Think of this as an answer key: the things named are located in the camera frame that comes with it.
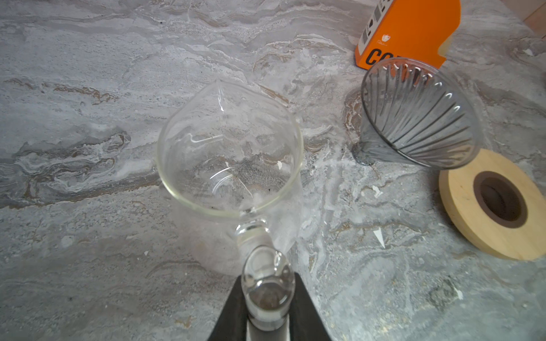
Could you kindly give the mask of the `orange coffee filter box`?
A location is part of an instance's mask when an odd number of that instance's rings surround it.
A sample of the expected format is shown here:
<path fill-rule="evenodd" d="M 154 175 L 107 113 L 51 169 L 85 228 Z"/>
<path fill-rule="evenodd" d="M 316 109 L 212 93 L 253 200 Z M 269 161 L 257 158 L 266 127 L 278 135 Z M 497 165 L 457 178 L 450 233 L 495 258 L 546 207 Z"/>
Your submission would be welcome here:
<path fill-rule="evenodd" d="M 459 0 L 380 0 L 365 21 L 355 64 L 369 70 L 388 58 L 410 58 L 441 68 L 461 10 Z"/>

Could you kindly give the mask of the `ribbed glass dripper cone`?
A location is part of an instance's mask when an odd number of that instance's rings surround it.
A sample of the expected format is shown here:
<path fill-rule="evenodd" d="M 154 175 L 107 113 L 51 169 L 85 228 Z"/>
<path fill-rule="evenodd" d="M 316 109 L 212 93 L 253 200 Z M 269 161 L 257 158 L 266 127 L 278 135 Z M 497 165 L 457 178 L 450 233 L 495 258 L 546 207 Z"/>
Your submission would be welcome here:
<path fill-rule="evenodd" d="M 483 129 L 459 86 L 435 67 L 410 58 L 377 62 L 361 83 L 363 115 L 354 159 L 451 170 L 472 162 Z"/>

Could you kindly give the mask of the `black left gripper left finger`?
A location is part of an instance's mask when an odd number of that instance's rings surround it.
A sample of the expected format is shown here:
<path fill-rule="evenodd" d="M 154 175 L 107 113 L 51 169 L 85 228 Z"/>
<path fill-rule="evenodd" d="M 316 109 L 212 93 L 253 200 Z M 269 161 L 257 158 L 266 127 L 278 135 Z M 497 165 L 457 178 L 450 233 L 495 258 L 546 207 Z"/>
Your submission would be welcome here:
<path fill-rule="evenodd" d="M 246 341 L 248 310 L 238 276 L 208 341 Z"/>

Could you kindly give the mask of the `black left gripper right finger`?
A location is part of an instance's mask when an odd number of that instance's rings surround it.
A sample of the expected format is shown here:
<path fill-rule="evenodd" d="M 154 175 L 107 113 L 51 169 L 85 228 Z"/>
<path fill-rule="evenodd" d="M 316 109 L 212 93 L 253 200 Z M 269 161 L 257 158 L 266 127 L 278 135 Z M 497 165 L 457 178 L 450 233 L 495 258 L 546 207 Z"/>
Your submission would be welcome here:
<path fill-rule="evenodd" d="M 291 341 L 332 341 L 301 276 L 295 274 L 295 292 L 289 308 Z"/>

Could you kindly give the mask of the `clear glass carafe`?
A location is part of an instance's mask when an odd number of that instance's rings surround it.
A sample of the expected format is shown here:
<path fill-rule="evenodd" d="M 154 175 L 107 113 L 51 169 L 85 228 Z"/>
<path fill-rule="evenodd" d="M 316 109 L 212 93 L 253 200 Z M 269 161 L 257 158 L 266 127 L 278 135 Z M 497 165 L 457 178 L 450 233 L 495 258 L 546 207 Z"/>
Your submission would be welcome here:
<path fill-rule="evenodd" d="M 241 276 L 248 321 L 283 325 L 294 292 L 287 252 L 301 228 L 304 141 L 294 116 L 216 80 L 163 127 L 156 165 L 185 249 L 205 269 Z"/>

